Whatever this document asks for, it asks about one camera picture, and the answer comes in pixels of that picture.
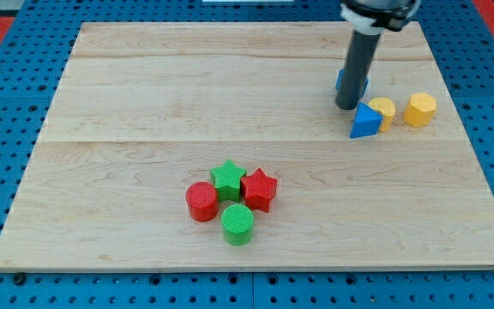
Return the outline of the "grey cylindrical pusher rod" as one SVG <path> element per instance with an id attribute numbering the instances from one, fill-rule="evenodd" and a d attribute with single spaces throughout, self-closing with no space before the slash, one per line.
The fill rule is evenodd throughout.
<path id="1" fill-rule="evenodd" d="M 381 34 L 367 35 L 358 31 L 352 32 L 335 98 L 335 103 L 340 109 L 353 110 L 362 98 L 365 79 L 369 74 L 380 36 Z"/>

